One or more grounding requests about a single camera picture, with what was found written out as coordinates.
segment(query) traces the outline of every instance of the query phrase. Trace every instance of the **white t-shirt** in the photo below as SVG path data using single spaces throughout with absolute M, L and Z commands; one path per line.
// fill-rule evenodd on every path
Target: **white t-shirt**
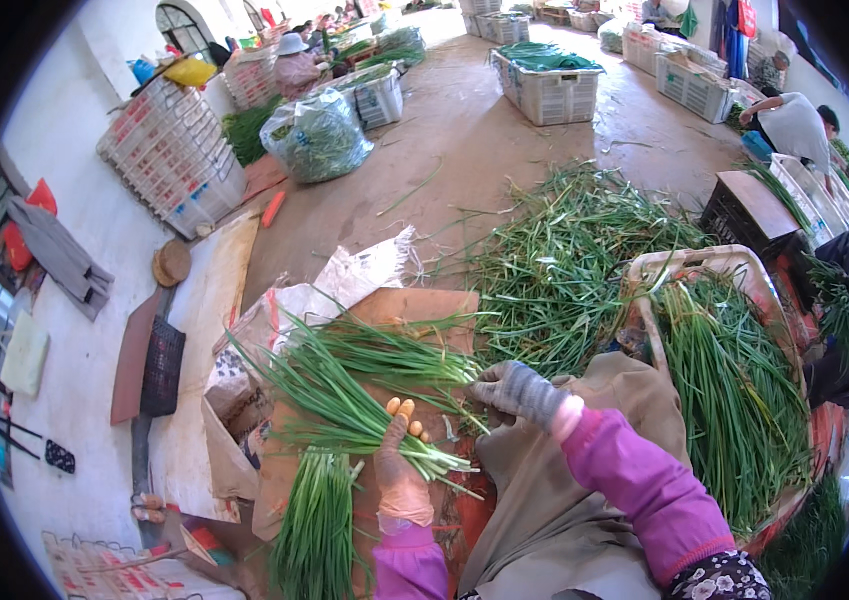
M 781 154 L 806 158 L 826 173 L 831 154 L 821 115 L 802 93 L 781 94 L 780 98 L 784 105 L 757 114 L 764 132 Z

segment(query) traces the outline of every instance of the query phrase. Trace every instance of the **arched window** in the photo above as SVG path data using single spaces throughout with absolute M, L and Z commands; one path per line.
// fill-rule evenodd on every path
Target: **arched window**
M 244 0 L 244 2 L 245 13 L 248 14 L 248 18 L 250 18 L 250 22 L 254 26 L 254 30 L 262 32 L 264 30 L 264 19 L 261 18 L 261 11 L 255 8 L 252 2 L 249 2 L 248 0 Z
M 207 51 L 207 39 L 198 29 L 198 24 L 187 12 L 169 4 L 157 5 L 154 15 L 157 29 L 164 39 L 181 51 L 182 54 L 200 53 L 200 58 L 211 63 L 211 54 Z

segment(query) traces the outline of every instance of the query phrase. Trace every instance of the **gloved hand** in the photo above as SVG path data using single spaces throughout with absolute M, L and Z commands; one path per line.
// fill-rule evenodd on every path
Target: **gloved hand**
M 427 483 L 403 456 L 397 451 L 408 433 L 411 414 L 415 410 L 412 400 L 405 400 L 397 407 L 395 398 L 389 404 L 389 413 L 394 414 L 388 430 L 384 433 L 381 448 L 374 452 L 374 477 L 381 491 L 378 504 L 378 524 L 381 532 L 392 535 L 401 529 L 395 520 L 406 520 L 427 527 L 434 520 L 434 507 L 427 492 Z M 412 431 L 424 438 L 420 423 L 415 421 Z
M 524 363 L 508 360 L 492 366 L 477 381 L 468 384 L 465 397 L 502 413 L 524 417 L 553 433 L 554 416 L 571 393 L 556 389 Z

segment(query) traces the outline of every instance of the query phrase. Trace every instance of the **floral print cloth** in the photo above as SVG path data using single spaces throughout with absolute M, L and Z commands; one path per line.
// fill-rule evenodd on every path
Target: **floral print cloth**
M 748 559 L 748 553 L 731 550 L 700 560 L 678 573 L 664 597 L 771 600 L 771 591 L 761 572 Z

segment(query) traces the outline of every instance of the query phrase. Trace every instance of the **pink sleeve cover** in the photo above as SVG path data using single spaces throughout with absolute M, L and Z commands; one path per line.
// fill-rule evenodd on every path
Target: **pink sleeve cover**
M 634 433 L 619 411 L 583 409 L 562 449 L 578 483 L 627 515 L 661 586 L 697 561 L 734 549 L 721 509 L 694 473 Z
M 377 562 L 375 600 L 444 600 L 447 567 L 430 527 L 411 525 L 397 535 L 383 535 L 371 551 Z

